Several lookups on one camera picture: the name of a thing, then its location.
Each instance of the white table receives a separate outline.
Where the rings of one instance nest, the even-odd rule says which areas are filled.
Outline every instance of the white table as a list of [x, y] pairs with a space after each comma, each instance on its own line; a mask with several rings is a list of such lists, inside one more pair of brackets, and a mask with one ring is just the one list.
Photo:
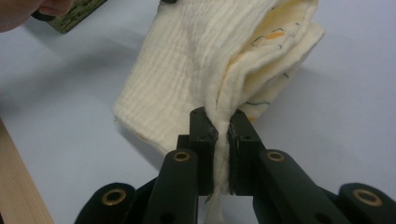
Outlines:
[[[163, 157], [111, 111], [157, 5], [108, 1], [67, 35], [35, 20], [0, 34], [0, 117], [57, 224], [106, 184], [138, 188], [158, 174]], [[396, 199], [395, 8], [321, 1], [327, 34], [254, 123], [330, 191], [361, 182]], [[228, 223], [257, 223], [251, 198], [224, 201]]]

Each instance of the folded towel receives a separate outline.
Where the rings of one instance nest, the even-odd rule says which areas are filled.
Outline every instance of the folded towel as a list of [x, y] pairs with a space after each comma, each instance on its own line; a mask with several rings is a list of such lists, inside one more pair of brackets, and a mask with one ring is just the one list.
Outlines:
[[119, 123], [162, 154], [189, 133], [189, 114], [204, 106], [219, 131], [215, 192], [206, 223], [222, 223], [228, 192], [230, 117], [257, 118], [323, 36], [312, 22], [318, 0], [178, 0], [160, 3], [117, 100]]

